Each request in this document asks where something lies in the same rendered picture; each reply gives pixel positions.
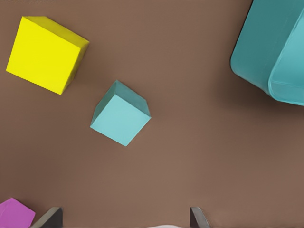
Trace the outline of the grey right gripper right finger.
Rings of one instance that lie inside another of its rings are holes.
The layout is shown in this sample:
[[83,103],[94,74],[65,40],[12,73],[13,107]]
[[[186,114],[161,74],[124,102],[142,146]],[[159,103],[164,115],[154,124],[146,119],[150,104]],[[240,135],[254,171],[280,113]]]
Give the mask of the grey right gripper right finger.
[[190,207],[190,228],[211,228],[200,207]]

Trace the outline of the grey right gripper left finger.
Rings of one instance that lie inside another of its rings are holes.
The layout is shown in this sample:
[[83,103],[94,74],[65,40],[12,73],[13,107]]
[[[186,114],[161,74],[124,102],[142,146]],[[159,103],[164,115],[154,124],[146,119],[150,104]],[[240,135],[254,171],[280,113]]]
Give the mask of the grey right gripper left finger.
[[50,208],[30,228],[63,228],[63,209],[61,207]]

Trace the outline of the small magenta cube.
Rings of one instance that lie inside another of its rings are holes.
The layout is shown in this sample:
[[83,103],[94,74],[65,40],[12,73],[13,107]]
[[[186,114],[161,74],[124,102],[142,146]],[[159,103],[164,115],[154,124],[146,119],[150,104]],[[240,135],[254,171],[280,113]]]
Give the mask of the small magenta cube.
[[0,203],[0,228],[29,228],[35,212],[14,198]]

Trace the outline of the small light blue cube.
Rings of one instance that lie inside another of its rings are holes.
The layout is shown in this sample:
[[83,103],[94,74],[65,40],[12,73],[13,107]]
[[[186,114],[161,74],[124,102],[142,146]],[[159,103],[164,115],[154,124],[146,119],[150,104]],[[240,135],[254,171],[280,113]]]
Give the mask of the small light blue cube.
[[127,146],[150,119],[147,101],[116,80],[96,106],[90,128]]

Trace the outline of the large yellow cube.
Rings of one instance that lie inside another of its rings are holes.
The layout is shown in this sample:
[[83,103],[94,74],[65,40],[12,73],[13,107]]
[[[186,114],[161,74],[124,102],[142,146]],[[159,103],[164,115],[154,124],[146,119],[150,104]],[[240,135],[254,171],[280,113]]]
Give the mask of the large yellow cube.
[[45,16],[23,16],[6,71],[61,95],[89,41]]

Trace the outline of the large teal blue cube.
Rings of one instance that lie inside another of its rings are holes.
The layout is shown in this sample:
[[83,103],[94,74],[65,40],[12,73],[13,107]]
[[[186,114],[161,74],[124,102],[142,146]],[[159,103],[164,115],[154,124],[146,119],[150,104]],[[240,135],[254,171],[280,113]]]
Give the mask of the large teal blue cube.
[[304,106],[304,0],[253,0],[230,66],[273,99]]

